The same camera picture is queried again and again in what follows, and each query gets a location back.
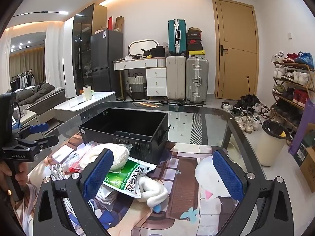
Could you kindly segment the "white plush toy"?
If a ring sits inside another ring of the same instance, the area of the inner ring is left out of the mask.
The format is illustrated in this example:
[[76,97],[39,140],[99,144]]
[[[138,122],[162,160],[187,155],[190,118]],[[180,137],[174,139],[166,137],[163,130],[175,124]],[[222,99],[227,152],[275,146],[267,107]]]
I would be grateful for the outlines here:
[[162,202],[168,198],[167,188],[161,182],[147,176],[140,177],[138,184],[141,197],[137,200],[139,202],[145,202],[155,213],[160,213],[162,210]]

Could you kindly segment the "wooden shoe rack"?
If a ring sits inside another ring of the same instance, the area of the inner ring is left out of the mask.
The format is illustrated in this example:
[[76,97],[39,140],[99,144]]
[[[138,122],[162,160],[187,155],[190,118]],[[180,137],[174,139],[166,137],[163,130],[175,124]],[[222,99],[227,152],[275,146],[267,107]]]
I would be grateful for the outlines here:
[[274,64],[271,106],[272,118],[296,133],[306,108],[314,95],[314,61],[311,53],[287,53],[273,55]]

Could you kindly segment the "pile of shoes on floor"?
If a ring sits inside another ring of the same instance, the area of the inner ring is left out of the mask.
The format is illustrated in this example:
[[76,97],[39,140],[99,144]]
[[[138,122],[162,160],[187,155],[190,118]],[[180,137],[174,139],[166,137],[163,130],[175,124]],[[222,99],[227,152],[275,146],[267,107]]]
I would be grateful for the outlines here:
[[221,108],[230,113],[242,131],[250,134],[258,131],[263,120],[267,120],[271,116],[271,110],[264,105],[256,95],[242,96],[236,104],[222,102]]

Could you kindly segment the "teal suitcase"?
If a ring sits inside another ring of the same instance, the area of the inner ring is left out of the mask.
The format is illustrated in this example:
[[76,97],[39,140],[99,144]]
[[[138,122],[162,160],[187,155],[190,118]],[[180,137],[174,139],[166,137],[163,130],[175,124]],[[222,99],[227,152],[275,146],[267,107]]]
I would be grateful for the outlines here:
[[168,41],[171,55],[186,56],[186,22],[183,19],[168,21]]

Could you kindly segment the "black glass cabinet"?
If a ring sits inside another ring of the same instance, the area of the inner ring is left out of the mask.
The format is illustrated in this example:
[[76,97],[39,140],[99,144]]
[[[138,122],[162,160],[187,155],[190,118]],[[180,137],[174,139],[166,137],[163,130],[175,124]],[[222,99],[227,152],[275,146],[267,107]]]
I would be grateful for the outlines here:
[[72,62],[76,94],[92,85],[91,36],[107,27],[107,8],[93,3],[74,16]]

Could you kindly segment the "white vanity desk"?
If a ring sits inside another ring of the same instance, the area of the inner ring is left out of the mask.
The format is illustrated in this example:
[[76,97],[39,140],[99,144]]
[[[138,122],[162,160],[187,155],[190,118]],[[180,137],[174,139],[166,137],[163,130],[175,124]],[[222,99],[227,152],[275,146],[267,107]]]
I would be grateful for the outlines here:
[[145,69],[147,95],[149,97],[167,97],[166,58],[136,59],[114,62],[115,71]]

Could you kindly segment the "stacked shoe boxes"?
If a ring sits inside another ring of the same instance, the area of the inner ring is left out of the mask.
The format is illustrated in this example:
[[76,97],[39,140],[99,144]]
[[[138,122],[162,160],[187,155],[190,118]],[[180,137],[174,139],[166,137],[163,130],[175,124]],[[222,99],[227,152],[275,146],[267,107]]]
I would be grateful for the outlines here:
[[186,34],[187,52],[189,58],[205,58],[206,53],[203,49],[201,34],[202,30],[200,28],[189,27]]

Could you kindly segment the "white cup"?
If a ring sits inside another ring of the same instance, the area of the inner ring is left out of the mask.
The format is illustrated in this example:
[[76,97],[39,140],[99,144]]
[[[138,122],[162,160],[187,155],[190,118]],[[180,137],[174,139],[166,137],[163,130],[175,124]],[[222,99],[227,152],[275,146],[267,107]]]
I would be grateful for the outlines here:
[[87,101],[92,99],[92,89],[91,89],[91,86],[85,86],[85,87],[83,87],[83,92],[84,92],[84,97],[85,97],[85,99],[86,99]]

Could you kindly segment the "white coffee table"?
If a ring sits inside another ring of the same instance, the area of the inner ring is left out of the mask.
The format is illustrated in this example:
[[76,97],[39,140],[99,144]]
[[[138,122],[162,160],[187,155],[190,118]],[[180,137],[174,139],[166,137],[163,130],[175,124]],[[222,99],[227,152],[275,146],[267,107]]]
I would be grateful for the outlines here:
[[83,95],[79,95],[55,106],[53,108],[55,118],[60,122],[66,122],[95,105],[108,101],[116,101],[115,92],[95,92],[91,100],[86,100]]

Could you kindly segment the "wooden door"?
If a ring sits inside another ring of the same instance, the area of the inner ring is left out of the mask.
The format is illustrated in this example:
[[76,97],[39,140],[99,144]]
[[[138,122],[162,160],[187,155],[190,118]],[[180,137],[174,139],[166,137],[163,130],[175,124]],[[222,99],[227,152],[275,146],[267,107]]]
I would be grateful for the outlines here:
[[238,100],[256,94],[259,73],[259,37],[252,5],[212,0],[216,32],[215,94]]

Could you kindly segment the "silver aluminium suitcase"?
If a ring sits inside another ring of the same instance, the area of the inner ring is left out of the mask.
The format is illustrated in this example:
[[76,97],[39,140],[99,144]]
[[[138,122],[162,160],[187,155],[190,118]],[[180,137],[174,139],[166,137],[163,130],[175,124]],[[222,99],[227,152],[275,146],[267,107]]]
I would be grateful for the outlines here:
[[205,104],[208,89],[209,62],[207,59],[186,60],[186,102]]

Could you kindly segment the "beige suitcase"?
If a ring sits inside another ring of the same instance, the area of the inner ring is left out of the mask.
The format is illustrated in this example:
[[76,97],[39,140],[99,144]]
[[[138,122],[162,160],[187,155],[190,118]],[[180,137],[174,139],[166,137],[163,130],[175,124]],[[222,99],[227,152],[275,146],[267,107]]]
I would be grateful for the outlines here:
[[167,98],[169,100],[185,100],[186,58],[169,56],[167,66]]

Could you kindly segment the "purple bag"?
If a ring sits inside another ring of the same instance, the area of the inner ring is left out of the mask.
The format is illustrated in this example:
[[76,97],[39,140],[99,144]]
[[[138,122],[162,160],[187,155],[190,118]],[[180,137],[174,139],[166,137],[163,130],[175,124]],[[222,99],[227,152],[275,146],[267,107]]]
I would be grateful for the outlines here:
[[308,124],[314,124],[314,99],[308,99],[303,111],[302,119],[288,152],[294,156],[307,132]]

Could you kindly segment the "woven laundry basket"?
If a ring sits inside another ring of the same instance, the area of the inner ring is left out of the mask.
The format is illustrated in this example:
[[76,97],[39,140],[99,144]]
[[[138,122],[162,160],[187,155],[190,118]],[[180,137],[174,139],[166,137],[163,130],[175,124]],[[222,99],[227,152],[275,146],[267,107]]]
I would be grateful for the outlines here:
[[128,77],[129,91],[134,100],[146,98],[146,78],[142,73],[134,73]]

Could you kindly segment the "anime print desk mat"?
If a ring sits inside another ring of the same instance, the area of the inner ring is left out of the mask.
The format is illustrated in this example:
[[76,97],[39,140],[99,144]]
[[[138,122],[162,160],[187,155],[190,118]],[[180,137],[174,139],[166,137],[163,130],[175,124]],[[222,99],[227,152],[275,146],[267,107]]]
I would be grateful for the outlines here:
[[213,166],[215,147],[167,142],[153,165],[126,158],[129,144],[85,144],[76,134],[45,152],[27,177],[23,199],[12,204],[27,235],[43,178],[69,178],[105,148],[114,166],[89,206],[111,235],[216,235],[238,205]]

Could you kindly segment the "black cardboard storage box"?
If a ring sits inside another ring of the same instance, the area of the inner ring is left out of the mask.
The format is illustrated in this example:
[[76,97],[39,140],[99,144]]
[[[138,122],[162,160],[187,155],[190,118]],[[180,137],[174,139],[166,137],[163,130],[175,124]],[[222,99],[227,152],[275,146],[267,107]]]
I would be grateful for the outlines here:
[[130,156],[159,164],[168,141],[168,114],[108,108],[79,126],[85,144],[130,144]]

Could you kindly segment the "green white medicine packet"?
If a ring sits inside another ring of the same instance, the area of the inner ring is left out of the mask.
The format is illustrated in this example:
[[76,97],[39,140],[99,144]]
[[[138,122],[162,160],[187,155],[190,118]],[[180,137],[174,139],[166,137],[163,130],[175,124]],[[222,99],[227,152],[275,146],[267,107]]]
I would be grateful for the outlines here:
[[154,171],[157,165],[150,164],[132,157],[128,158],[120,173],[108,172],[103,185],[133,198],[141,198],[139,178]]

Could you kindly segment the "grey sofa with blankets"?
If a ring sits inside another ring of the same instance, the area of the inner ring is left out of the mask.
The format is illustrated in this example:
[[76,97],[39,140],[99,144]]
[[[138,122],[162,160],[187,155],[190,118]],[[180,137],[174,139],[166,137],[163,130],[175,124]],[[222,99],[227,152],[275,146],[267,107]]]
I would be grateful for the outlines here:
[[66,101],[64,87],[54,87],[49,83],[31,86],[14,91],[17,94],[17,103],[20,108],[37,113],[37,115],[53,109]]

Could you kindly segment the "black refrigerator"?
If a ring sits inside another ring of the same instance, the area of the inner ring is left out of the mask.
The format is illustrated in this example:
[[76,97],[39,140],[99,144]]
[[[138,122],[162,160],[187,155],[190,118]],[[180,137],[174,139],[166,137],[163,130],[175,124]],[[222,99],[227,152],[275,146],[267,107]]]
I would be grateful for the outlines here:
[[121,96],[119,73],[114,70],[113,63],[121,58],[121,32],[107,29],[91,36],[91,77],[94,91],[112,91],[117,98]]

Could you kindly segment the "red white printed packet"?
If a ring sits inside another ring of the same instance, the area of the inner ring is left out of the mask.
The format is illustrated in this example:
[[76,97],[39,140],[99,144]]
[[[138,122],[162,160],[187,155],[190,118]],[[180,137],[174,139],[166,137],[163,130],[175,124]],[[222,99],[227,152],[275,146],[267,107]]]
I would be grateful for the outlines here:
[[85,155],[86,151],[83,149],[73,151],[68,158],[61,164],[65,174],[80,172],[82,170],[80,166],[80,160]]

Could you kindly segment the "cardboard box on floor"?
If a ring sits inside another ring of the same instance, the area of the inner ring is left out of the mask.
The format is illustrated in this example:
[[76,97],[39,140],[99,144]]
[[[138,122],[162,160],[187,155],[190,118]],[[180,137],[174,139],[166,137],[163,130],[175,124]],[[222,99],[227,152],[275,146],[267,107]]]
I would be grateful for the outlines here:
[[314,124],[308,124],[307,131],[300,143],[294,159],[299,166],[312,193],[314,193]]

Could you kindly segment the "oval vanity mirror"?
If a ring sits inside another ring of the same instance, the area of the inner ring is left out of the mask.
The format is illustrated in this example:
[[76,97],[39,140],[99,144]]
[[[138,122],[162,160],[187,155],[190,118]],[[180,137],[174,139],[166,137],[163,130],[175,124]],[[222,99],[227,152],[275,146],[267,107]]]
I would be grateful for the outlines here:
[[129,56],[143,56],[145,51],[150,51],[153,48],[159,46],[159,42],[156,40],[138,40],[133,41],[128,46],[128,55]]

